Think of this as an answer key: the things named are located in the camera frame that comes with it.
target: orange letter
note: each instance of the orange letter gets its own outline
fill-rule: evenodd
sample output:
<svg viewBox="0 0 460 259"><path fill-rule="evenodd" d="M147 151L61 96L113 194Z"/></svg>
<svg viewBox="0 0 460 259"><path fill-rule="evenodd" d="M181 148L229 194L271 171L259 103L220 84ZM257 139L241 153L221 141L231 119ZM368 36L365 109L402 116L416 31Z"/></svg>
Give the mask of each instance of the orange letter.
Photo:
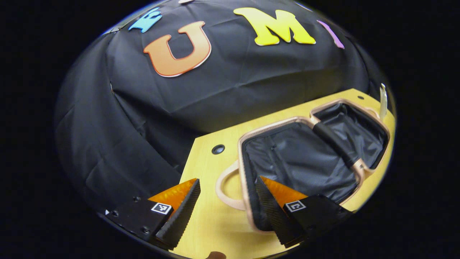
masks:
<svg viewBox="0 0 460 259"><path fill-rule="evenodd" d="M176 59L171 53L168 41L171 35L164 35L151 42L144 49L150 55L155 71L162 77L177 77L201 65L211 54L211 43L201 28L203 21L188 24L178 30L186 33L193 45L193 51L185 58Z"/></svg>

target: letter m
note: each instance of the letter m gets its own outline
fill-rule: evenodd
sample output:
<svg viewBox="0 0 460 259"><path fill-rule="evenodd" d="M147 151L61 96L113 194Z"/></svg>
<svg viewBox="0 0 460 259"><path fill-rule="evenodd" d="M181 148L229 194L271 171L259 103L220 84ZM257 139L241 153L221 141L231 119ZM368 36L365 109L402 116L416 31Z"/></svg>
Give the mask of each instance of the letter m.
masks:
<svg viewBox="0 0 460 259"><path fill-rule="evenodd" d="M280 39L271 34L271 29L285 42L291 42L291 31L294 33L294 40L302 44L315 44L316 41L297 21L295 15L283 10L276 10L276 19L252 7L237 8L235 14L244 16L257 33L255 42L259 46L275 45Z"/></svg>

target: wooden table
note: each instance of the wooden table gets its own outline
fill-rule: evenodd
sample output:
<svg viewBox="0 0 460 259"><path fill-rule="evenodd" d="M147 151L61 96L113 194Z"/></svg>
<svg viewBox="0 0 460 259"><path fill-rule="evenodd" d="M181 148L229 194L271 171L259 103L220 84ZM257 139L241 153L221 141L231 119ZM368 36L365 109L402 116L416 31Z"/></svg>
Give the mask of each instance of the wooden table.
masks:
<svg viewBox="0 0 460 259"><path fill-rule="evenodd" d="M205 259L211 251L224 253L227 259L255 259L286 251L275 234L255 233L251 230L246 212L231 208L217 198L214 192L217 178L237 160L237 142L243 134L290 117L310 117L311 109L338 98L369 107L377 113L380 109L377 100L355 89L349 89L196 138L180 182L199 178L201 194L184 235L178 246L170 252L193 259ZM375 173L343 205L350 211L359 209L367 201L385 174L395 133L395 118L389 111L384 123L390 130L388 152L383 156ZM221 154L212 154L212 148L218 144L225 145L225 150ZM227 178L223 191L231 198L242 198L239 174Z"/></svg>

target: wrinkled fabric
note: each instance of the wrinkled fabric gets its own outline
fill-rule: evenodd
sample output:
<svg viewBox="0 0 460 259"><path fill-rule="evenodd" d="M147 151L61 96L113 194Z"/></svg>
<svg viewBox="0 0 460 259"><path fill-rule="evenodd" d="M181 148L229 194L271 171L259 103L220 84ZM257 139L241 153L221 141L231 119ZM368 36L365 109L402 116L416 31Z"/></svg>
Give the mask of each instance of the wrinkled fabric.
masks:
<svg viewBox="0 0 460 259"><path fill-rule="evenodd" d="M56 103L60 160L98 212L176 185L198 136L350 88L379 98L381 72L374 63L368 67L362 48L330 23L345 46L337 48L316 21L323 17L292 1L168 1L154 7L162 18L145 33L128 30L136 18L97 38L70 68ZM241 7L272 17L277 9L291 12L316 44L258 46L249 22L233 13ZM178 29L196 21L205 22L209 58L178 77L158 75L145 47L171 35L174 57L186 57L193 46Z"/></svg>
<svg viewBox="0 0 460 259"><path fill-rule="evenodd" d="M314 114L371 169L377 167L388 144L385 131L371 118L347 104L338 103Z"/></svg>
<svg viewBox="0 0 460 259"><path fill-rule="evenodd" d="M246 140L243 163L254 223L271 226L255 190L258 176L282 183L307 196L322 194L340 203L357 186L353 171L340 154L307 125L292 123Z"/></svg>

